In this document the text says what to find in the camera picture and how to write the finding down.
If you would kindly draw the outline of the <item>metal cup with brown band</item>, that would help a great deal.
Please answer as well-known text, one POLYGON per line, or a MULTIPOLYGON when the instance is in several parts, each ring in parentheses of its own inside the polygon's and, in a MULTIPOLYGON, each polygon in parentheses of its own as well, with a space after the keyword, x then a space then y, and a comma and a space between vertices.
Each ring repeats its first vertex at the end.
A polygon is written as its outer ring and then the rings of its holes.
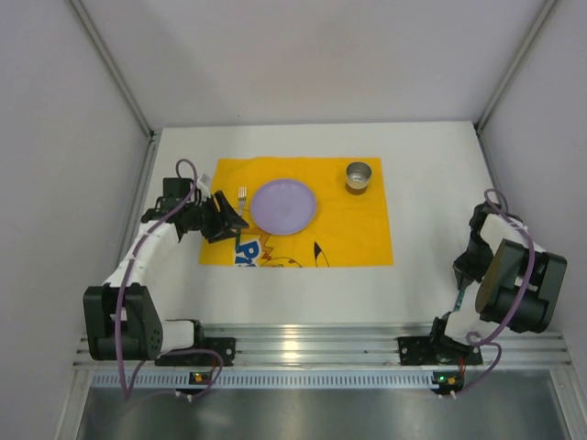
POLYGON ((368 190, 372 176, 371 167, 362 161, 351 162, 346 168, 345 186, 349 193, 363 194, 368 190))

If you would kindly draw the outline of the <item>aluminium rail frame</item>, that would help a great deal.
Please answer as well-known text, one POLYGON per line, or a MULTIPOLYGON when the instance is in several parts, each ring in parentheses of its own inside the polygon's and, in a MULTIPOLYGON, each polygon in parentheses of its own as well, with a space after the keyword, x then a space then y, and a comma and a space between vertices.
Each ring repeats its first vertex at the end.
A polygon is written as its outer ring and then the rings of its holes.
POLYGON ((571 364, 558 333, 505 331, 495 345, 479 348, 480 366, 402 366, 397 338, 427 336, 418 325, 237 326, 211 325, 207 336, 237 340, 232 367, 158 367, 125 364, 136 389, 417 389, 448 393, 492 367, 505 370, 565 369, 571 364))

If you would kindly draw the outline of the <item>yellow cartoon placemat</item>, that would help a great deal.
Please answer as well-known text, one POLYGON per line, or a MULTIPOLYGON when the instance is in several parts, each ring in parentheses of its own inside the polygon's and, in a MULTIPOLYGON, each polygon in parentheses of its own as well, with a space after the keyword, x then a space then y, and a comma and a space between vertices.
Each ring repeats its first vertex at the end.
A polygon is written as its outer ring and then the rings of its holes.
POLYGON ((212 184, 231 205, 238 204, 238 189, 252 199, 264 184, 277 179, 304 183, 316 197, 316 213, 304 230, 278 236, 263 230, 249 213, 249 228, 240 239, 204 243, 203 265, 256 268, 343 268, 393 264, 390 225, 382 176, 382 162, 363 159, 372 171, 362 194, 346 188, 346 169, 352 159, 277 158, 220 159, 212 184))

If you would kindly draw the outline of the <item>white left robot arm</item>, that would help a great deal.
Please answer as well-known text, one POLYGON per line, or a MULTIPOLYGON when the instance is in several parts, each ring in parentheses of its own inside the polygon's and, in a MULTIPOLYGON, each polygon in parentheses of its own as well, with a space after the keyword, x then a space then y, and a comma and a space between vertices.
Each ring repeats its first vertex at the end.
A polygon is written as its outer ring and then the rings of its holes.
POLYGON ((140 218, 137 237, 116 270, 83 295, 86 338, 92 359, 160 360, 196 365, 201 350, 224 347, 205 336, 193 318, 168 318, 152 286, 171 251, 198 232, 213 244, 236 237, 248 223, 221 191, 208 192, 189 178, 166 178, 162 194, 140 218))

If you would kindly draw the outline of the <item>purple plastic plate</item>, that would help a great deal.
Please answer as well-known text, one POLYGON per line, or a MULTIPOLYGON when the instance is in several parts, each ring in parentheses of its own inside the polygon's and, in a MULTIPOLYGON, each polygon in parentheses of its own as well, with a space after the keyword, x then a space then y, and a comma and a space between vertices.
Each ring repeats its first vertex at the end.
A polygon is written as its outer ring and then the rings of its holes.
POLYGON ((250 203, 250 215, 262 231, 289 236, 306 229, 314 220, 314 192, 295 179, 277 179, 261 185, 250 203))

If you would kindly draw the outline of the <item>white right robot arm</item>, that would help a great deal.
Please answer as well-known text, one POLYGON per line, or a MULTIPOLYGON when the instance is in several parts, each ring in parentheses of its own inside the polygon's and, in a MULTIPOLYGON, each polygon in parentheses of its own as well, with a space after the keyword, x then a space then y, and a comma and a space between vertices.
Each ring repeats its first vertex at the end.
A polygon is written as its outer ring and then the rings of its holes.
POLYGON ((545 330, 566 269, 488 203, 384 207, 372 194, 323 206, 295 235, 256 227, 238 246, 209 245, 202 262, 208 322, 430 322, 443 345, 545 330))

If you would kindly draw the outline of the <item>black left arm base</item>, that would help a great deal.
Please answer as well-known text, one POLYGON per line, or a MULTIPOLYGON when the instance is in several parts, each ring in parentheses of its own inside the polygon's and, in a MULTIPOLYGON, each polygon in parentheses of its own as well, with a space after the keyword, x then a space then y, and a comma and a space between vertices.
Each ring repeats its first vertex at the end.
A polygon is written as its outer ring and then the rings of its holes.
POLYGON ((237 340, 205 334, 197 320, 164 323, 163 346, 155 360, 158 367, 232 367, 237 340))

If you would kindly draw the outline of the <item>spoon with green handle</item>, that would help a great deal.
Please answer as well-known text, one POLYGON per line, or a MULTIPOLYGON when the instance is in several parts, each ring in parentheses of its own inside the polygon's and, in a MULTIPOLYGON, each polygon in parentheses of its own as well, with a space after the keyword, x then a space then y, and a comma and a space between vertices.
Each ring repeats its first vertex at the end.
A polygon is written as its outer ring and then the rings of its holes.
POLYGON ((465 296, 466 290, 467 290, 466 286, 462 286, 460 288, 457 299, 454 303, 454 308, 453 308, 454 312, 458 312, 460 310, 460 308, 463 304, 463 301, 464 301, 464 296, 465 296))

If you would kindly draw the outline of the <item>fork with green handle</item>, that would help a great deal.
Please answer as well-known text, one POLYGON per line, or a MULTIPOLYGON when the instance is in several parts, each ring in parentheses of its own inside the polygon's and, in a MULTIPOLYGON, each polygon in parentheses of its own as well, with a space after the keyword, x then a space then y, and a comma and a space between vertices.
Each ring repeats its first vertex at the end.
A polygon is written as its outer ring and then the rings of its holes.
MULTIPOLYGON (((244 209, 246 207, 246 202, 247 202, 247 195, 248 195, 247 187, 240 186, 238 188, 238 215, 240 217, 243 217, 243 215, 244 215, 244 209)), ((238 230, 237 236, 235 239, 235 251, 238 251, 238 248, 240 245, 240 239, 241 239, 241 229, 238 230)))

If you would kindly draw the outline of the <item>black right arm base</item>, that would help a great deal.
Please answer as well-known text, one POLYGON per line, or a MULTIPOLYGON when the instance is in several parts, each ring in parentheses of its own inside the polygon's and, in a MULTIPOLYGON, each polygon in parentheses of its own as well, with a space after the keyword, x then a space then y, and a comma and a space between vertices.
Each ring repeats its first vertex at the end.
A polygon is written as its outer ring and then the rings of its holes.
POLYGON ((428 335, 410 335, 397 338, 402 366, 480 366, 479 348, 465 345, 445 334, 448 318, 437 317, 428 335))

